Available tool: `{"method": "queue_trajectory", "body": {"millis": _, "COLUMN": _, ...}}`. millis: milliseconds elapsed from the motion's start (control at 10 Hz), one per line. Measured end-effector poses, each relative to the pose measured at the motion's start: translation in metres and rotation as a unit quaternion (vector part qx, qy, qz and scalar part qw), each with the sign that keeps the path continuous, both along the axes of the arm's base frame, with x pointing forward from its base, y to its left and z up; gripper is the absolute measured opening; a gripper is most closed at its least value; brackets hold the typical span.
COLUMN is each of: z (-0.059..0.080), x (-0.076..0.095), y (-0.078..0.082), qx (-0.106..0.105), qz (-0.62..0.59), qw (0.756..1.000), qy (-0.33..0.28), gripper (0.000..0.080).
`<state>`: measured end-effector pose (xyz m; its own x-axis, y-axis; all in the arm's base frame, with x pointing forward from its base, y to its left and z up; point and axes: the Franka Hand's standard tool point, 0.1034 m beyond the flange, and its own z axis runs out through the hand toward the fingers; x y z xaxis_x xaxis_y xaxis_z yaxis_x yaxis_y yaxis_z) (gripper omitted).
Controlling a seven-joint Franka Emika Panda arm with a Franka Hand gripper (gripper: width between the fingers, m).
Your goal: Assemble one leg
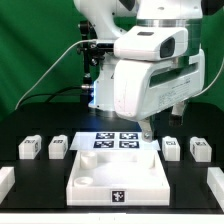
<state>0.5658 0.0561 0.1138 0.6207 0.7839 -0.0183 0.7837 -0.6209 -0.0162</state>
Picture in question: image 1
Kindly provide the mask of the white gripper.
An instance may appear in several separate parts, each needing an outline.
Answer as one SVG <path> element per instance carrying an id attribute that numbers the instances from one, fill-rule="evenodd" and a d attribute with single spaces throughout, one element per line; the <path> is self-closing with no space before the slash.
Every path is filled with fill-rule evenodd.
<path id="1" fill-rule="evenodd" d="M 174 68 L 173 60 L 144 62 L 120 60 L 114 71 L 114 108 L 123 119 L 139 121 L 144 141 L 151 142 L 150 122 L 143 120 L 171 106 L 171 127 L 180 127 L 184 100 L 199 93 L 204 85 L 205 55 L 202 49 L 188 59 L 189 64 Z"/>

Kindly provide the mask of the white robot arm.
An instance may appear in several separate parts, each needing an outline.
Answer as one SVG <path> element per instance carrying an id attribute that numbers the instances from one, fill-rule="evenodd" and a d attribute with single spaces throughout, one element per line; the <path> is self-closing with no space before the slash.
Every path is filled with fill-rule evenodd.
<path id="1" fill-rule="evenodd" d="M 85 50 L 100 66 L 94 111 L 137 122 L 153 139 L 151 118 L 167 108 L 180 123 L 186 101 L 203 92 L 201 22 L 224 0 L 73 0 L 96 32 Z"/>

